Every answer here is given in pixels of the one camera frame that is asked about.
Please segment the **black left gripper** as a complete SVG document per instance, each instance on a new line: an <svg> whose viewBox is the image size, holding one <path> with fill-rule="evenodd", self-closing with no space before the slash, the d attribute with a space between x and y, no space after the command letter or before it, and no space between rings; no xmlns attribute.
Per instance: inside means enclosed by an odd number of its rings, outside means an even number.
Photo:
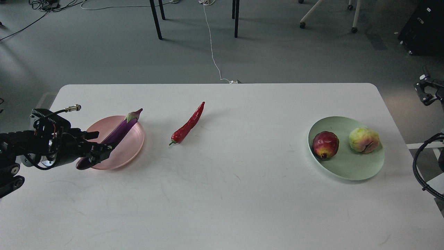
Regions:
<svg viewBox="0 0 444 250"><path fill-rule="evenodd" d="M51 112L48 109L33 109L30 115L31 134L24 144L25 154L22 163L49 170L72 163L78 158L88 158L88 166L95 166L109 158L113 144L90 143L99 137L99 131L82 131L71 127L71 123L60 113L79 111L81 105Z"/></svg>

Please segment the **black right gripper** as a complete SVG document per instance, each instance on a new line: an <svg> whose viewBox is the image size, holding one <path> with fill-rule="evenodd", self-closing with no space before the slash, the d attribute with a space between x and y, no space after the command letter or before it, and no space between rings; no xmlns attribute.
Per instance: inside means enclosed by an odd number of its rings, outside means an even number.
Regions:
<svg viewBox="0 0 444 250"><path fill-rule="evenodd" d="M439 101L444 106L444 82L431 77L431 73L427 68L422 68L423 74L419 81L415 83L415 91L424 106L430 106Z"/></svg>

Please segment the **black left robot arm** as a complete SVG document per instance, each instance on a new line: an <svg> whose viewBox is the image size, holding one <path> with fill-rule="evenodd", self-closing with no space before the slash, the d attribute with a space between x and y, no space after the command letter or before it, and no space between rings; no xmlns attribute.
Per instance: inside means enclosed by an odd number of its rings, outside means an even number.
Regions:
<svg viewBox="0 0 444 250"><path fill-rule="evenodd" d="M93 142L99 132L72 128L60 113L79 111L80 105L56 112L33 109L30 114L31 129L1 134L1 197L16 191L24 184L18 175L21 165L50 170L87 158L94 166L109 158L116 144Z"/></svg>

